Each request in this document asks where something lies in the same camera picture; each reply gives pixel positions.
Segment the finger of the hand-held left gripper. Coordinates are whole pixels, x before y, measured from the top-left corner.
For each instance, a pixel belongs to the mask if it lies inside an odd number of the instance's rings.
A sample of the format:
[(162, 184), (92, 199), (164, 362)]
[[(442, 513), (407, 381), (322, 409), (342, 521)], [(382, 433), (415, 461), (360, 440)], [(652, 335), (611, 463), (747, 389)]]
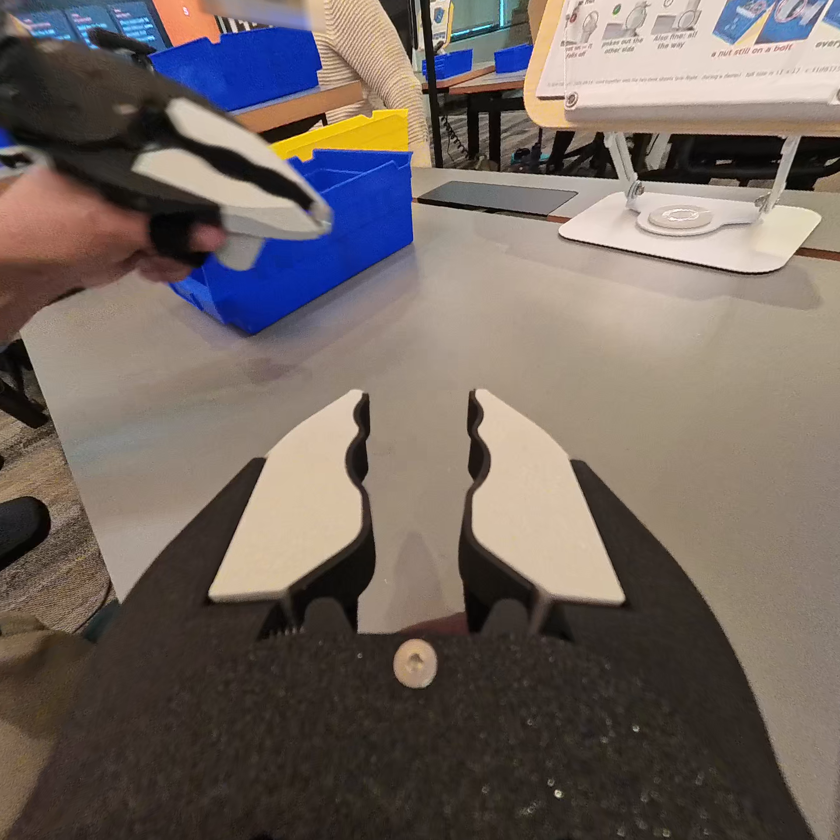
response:
[(278, 175), (268, 174), (276, 159), (281, 160), (268, 143), (195, 101), (175, 98), (163, 108), (147, 108), (143, 119), (152, 139), (135, 161), (150, 151), (189, 151), (223, 174), (243, 177), (258, 186), (275, 186), (281, 196), (302, 196), (298, 188), (281, 187)]
[(259, 186), (223, 174), (186, 150), (145, 152), (133, 170), (217, 205), (227, 239), (216, 258), (231, 270), (250, 269), (268, 238), (307, 240), (332, 231), (330, 205), (280, 159), (269, 167), (268, 174), (278, 175), (281, 187), (298, 188), (302, 196), (281, 196), (275, 186)]

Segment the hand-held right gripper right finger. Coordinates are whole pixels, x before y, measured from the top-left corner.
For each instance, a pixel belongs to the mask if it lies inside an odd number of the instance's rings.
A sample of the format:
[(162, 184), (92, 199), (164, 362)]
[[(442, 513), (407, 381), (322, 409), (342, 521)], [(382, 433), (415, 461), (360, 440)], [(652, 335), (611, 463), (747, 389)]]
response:
[(504, 601), (528, 621), (567, 604), (620, 608), (627, 596), (574, 471), (546, 431), (485, 388), (469, 393), (471, 484), (458, 538), (469, 621)]

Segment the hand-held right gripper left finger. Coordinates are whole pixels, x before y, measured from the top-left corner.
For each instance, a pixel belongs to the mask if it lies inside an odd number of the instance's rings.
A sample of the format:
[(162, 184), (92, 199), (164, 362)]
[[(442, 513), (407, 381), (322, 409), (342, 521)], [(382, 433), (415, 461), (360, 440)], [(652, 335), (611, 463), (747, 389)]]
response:
[(370, 397), (347, 391), (267, 453), (210, 584), (213, 604), (275, 602), (287, 617), (332, 598), (350, 617), (375, 571)]

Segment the blue bin with black divider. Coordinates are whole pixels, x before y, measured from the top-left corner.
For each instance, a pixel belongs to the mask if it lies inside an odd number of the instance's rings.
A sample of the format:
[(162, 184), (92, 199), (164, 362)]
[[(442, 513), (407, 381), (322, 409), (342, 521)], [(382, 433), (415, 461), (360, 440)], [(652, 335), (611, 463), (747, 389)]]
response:
[(170, 288), (223, 325), (255, 334), (413, 242), (411, 152), (315, 150), (291, 165), (333, 211), (329, 235), (269, 239), (246, 271), (216, 258)]

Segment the person's left hand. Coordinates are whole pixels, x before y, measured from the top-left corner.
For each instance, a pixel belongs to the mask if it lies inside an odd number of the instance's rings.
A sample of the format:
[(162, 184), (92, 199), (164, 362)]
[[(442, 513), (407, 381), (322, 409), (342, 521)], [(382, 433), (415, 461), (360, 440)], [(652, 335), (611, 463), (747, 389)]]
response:
[(192, 268), (160, 255), (148, 215), (37, 165), (1, 198), (1, 338), (7, 343), (52, 302), (132, 272), (182, 280)]

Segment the blue plastic bin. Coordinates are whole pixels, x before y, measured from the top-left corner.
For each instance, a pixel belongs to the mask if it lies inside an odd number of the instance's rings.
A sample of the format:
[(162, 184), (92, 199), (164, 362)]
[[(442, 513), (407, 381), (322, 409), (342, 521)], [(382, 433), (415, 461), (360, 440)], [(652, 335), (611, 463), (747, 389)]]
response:
[(322, 67), (312, 33), (258, 28), (199, 38), (154, 53), (154, 70), (227, 112), (260, 105), (319, 84)]

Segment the wooden rear table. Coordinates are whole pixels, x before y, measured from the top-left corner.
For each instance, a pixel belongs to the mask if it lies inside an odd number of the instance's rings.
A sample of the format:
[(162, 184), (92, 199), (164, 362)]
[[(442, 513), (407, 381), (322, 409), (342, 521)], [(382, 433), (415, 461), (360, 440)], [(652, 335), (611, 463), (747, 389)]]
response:
[(286, 126), (318, 121), (336, 109), (354, 105), (364, 98), (362, 82), (354, 80), (335, 86), (317, 86), (283, 98), (231, 111), (229, 115), (255, 133), (276, 132)]

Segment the yellow plastic bin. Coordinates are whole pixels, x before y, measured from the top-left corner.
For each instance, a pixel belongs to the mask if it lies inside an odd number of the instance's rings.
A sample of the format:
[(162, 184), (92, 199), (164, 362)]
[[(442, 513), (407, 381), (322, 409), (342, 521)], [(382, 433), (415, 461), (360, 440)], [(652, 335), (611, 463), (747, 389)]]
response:
[(271, 144), (283, 160), (309, 161), (316, 151), (410, 152), (408, 112), (374, 110), (370, 117), (357, 115)]

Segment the black flat pad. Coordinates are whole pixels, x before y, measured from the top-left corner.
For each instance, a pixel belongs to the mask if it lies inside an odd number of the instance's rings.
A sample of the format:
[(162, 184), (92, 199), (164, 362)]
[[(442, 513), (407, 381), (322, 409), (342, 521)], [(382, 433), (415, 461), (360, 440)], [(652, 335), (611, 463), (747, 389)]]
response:
[(420, 195), (420, 204), (465, 211), (548, 218), (578, 196), (577, 191), (524, 185), (449, 181)]

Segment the black office chair seat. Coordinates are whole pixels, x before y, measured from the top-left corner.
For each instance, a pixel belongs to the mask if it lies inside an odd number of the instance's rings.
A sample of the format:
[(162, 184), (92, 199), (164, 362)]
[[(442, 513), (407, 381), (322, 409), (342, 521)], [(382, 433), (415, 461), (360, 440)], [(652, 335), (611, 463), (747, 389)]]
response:
[(38, 547), (49, 536), (46, 504), (34, 497), (1, 502), (1, 571)]

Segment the instruction board on white stand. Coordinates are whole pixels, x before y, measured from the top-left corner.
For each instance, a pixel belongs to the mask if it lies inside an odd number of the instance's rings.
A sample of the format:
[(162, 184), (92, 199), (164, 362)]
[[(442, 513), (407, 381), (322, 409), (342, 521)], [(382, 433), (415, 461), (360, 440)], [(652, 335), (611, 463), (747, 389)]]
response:
[[(780, 205), (805, 137), (838, 137), (835, 2), (547, 2), (524, 82), (540, 127), (603, 134), (618, 190), (560, 226), (570, 242), (766, 275), (821, 222)], [(645, 185), (627, 135), (781, 140), (753, 199)]]

